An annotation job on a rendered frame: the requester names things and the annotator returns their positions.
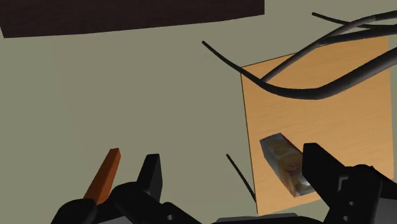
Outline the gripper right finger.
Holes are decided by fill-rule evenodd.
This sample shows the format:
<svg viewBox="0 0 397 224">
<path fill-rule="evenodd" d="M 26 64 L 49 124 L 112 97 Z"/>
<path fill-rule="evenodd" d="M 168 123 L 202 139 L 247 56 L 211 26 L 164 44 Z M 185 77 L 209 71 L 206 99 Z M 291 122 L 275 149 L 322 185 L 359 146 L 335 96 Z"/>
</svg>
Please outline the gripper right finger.
<svg viewBox="0 0 397 224">
<path fill-rule="evenodd" d="M 345 166 L 319 144 L 305 143 L 302 172 L 329 207 L 324 224 L 397 224 L 397 183 L 374 167 Z"/>
</svg>

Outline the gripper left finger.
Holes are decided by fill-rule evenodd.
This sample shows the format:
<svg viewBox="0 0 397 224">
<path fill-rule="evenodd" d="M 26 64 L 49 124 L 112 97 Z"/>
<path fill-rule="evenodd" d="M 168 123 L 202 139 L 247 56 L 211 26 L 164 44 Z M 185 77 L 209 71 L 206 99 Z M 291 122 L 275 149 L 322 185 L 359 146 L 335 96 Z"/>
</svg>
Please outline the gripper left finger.
<svg viewBox="0 0 397 224">
<path fill-rule="evenodd" d="M 160 155 L 149 154 L 136 181 L 116 186 L 99 205 L 92 199 L 65 203 L 51 224 L 201 224 L 174 204 L 160 203 L 161 193 Z"/>
</svg>

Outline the orange brown wooden bar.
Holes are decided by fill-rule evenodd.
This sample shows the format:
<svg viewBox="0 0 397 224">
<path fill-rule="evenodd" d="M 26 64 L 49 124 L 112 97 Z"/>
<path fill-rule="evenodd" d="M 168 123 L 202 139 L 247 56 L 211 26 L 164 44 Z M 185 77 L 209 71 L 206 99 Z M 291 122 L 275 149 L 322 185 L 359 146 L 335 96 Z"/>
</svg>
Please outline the orange brown wooden bar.
<svg viewBox="0 0 397 224">
<path fill-rule="evenodd" d="M 113 148 L 108 151 L 88 190 L 84 194 L 84 199 L 92 199 L 97 205 L 102 204 L 108 199 L 120 159 L 121 153 L 119 148 Z"/>
</svg>

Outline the pale food box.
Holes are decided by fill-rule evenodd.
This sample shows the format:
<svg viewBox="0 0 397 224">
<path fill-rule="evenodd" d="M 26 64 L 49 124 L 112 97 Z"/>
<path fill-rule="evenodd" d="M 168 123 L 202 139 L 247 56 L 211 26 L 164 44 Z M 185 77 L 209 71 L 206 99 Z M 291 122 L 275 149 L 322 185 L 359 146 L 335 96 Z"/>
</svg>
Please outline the pale food box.
<svg viewBox="0 0 397 224">
<path fill-rule="evenodd" d="M 260 140 L 265 160 L 293 197 L 315 192 L 302 173 L 303 153 L 282 133 Z"/>
</svg>

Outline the wooden table with black frame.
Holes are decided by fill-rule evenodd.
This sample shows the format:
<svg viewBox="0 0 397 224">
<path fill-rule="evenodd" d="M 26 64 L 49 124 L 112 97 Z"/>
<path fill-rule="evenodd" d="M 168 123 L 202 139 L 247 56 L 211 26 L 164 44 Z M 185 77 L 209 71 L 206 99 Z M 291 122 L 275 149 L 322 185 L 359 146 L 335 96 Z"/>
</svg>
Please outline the wooden table with black frame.
<svg viewBox="0 0 397 224">
<path fill-rule="evenodd" d="M 266 161 L 260 140 L 281 133 L 296 147 L 319 143 L 347 165 L 374 165 L 393 177 L 390 72 L 385 70 L 330 97 L 286 98 L 286 92 L 333 87 L 334 81 L 389 51 L 385 36 L 342 41 L 330 26 L 295 25 L 286 37 L 263 41 L 266 60 L 240 77 L 256 212 L 279 212 L 319 199 L 294 197 Z"/>
</svg>

